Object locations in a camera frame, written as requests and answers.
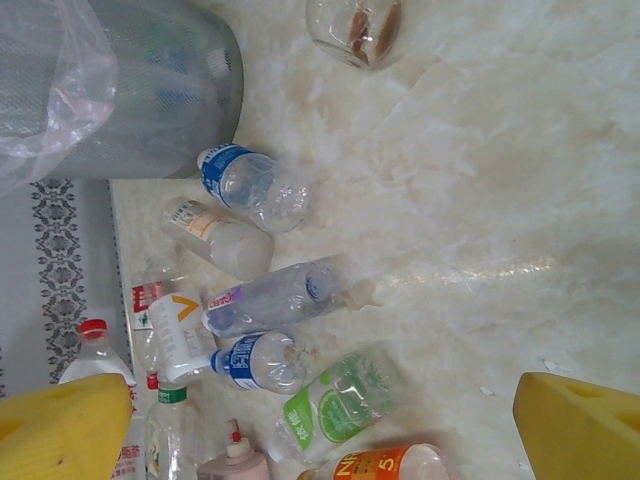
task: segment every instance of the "bottle label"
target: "bottle label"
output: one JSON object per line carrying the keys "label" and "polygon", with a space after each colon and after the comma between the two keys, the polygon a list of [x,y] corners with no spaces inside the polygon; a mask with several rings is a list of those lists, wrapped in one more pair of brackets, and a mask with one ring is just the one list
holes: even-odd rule
{"label": "bottle label", "polygon": [[225,202],[220,191],[222,176],[231,162],[246,153],[254,152],[233,143],[224,143],[207,153],[202,162],[201,175],[205,190],[227,205],[227,207],[229,205]]}
{"label": "bottle label", "polygon": [[164,295],[149,307],[160,353],[170,377],[174,377],[170,369],[187,365],[191,359],[206,354],[198,335],[202,313],[198,297],[188,292]]}
{"label": "bottle label", "polygon": [[[157,300],[164,294],[162,282],[150,283],[147,285],[147,291],[151,296],[151,300]],[[138,332],[140,330],[153,330],[151,322],[149,321],[149,304],[147,302],[147,295],[145,294],[145,286],[138,285],[131,289],[131,295],[133,296],[133,330]]]}
{"label": "bottle label", "polygon": [[218,308],[226,307],[232,303],[236,303],[242,300],[242,285],[230,288],[226,292],[216,295],[207,304],[207,311],[211,312]]}
{"label": "bottle label", "polygon": [[195,200],[188,200],[176,208],[169,217],[169,221],[178,228],[206,240],[213,227],[222,217],[205,205]]}
{"label": "bottle label", "polygon": [[251,354],[262,335],[247,335],[238,341],[224,358],[224,368],[240,388],[260,388],[251,374]]}
{"label": "bottle label", "polygon": [[285,403],[284,418],[300,448],[320,455],[331,450],[331,444],[345,442],[362,430],[332,388],[328,371]]}
{"label": "bottle label", "polygon": [[158,389],[158,402],[160,403],[180,403],[187,399],[187,387],[176,390]]}
{"label": "bottle label", "polygon": [[144,436],[144,417],[134,416],[111,478],[135,480],[144,475],[144,450],[141,447],[145,443]]}
{"label": "bottle label", "polygon": [[336,467],[334,480],[400,480],[400,464],[411,445],[347,455]]}

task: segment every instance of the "patterned rug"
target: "patterned rug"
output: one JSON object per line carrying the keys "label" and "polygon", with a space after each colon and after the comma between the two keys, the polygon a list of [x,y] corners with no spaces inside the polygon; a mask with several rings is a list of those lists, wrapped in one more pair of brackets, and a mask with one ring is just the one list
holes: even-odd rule
{"label": "patterned rug", "polygon": [[47,180],[0,197],[0,398],[57,383],[78,325],[100,317],[131,361],[107,181]]}

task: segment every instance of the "glass cup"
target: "glass cup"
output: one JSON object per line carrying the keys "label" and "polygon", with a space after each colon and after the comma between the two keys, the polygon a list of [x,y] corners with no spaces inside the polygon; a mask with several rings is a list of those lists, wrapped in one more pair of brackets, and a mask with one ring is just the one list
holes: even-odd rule
{"label": "glass cup", "polygon": [[323,52],[364,70],[384,68],[406,47],[410,0],[307,0],[307,28]]}

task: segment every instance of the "water bottle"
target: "water bottle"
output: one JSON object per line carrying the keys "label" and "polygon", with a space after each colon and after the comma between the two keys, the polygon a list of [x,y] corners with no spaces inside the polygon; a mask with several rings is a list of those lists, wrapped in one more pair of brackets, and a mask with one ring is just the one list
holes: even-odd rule
{"label": "water bottle", "polygon": [[[72,382],[101,373],[119,373],[129,385],[133,403],[133,418],[121,452],[140,452],[144,440],[142,417],[137,410],[137,384],[129,367],[109,345],[107,322],[94,318],[80,324],[80,353],[64,371],[59,383]],[[144,476],[144,462],[140,455],[120,456],[113,471],[113,478],[139,480]]]}
{"label": "water bottle", "polygon": [[204,323],[222,338],[283,328],[342,304],[333,259],[298,263],[233,287],[207,302]]}
{"label": "water bottle", "polygon": [[216,351],[211,367],[243,390],[264,388],[282,395],[299,391],[307,377],[301,350],[279,332],[248,335],[231,348]]}
{"label": "water bottle", "polygon": [[381,448],[350,453],[320,469],[302,472],[298,480],[333,480],[358,478],[368,474],[372,480],[452,480],[442,453],[428,443]]}
{"label": "water bottle", "polygon": [[298,225],[309,207],[307,181],[290,166],[234,144],[198,156],[205,189],[269,233]]}
{"label": "water bottle", "polygon": [[132,350],[146,372],[147,388],[158,389],[158,373],[162,368],[160,350],[155,331],[149,321],[149,303],[163,295],[162,282],[153,285],[138,285],[131,289],[133,296],[133,319],[131,321]]}
{"label": "water bottle", "polygon": [[174,198],[165,205],[160,225],[183,247],[240,281],[269,271],[273,255],[269,235],[200,202]]}
{"label": "water bottle", "polygon": [[356,351],[325,370],[289,399],[268,444],[276,462],[311,465],[391,412],[402,383],[380,350]]}
{"label": "water bottle", "polygon": [[202,415],[187,387],[160,383],[147,414],[147,470],[151,479],[196,478],[203,460]]}
{"label": "water bottle", "polygon": [[[149,320],[157,337],[164,374],[170,382],[179,383],[208,370],[210,365],[211,350],[202,332],[200,296],[182,273],[175,252],[149,257],[147,265],[142,280],[149,299]],[[161,289],[162,295],[152,292],[151,286]]]}

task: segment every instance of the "orange label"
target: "orange label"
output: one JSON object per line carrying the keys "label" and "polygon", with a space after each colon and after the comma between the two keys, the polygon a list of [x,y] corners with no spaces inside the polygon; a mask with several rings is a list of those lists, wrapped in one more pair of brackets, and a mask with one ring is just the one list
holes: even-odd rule
{"label": "orange label", "polygon": [[400,463],[411,445],[347,455],[336,467],[334,480],[399,480]]}
{"label": "orange label", "polygon": [[184,309],[178,314],[178,322],[183,321],[193,312],[195,312],[198,308],[200,308],[200,304],[194,302],[190,298],[181,297],[179,295],[171,295],[171,300],[173,303],[179,303],[180,305],[184,305]]}

